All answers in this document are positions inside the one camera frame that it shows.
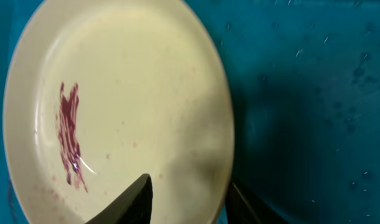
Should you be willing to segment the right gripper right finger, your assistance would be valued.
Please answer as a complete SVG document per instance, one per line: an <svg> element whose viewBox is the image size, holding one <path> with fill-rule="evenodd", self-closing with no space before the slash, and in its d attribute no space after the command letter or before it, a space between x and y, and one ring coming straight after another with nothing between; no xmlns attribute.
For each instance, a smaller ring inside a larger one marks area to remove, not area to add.
<svg viewBox="0 0 380 224"><path fill-rule="evenodd" d="M288 224L239 180L231 180L225 198L228 224Z"/></svg>

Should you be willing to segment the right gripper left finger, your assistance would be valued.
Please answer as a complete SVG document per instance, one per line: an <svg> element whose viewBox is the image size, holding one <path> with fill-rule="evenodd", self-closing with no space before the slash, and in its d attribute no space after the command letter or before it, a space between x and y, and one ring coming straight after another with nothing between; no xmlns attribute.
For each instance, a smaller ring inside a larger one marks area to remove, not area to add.
<svg viewBox="0 0 380 224"><path fill-rule="evenodd" d="M152 199L152 179L149 174L142 174L86 224L149 224Z"/></svg>

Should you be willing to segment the yellow-green plate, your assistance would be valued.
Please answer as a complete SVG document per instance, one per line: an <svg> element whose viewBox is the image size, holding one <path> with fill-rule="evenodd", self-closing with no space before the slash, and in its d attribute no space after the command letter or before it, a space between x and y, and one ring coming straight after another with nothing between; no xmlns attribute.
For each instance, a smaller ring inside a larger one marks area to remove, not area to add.
<svg viewBox="0 0 380 224"><path fill-rule="evenodd" d="M233 166L226 74L182 1L44 1L9 66L3 133L30 223L86 223L142 174L152 223L215 223Z"/></svg>

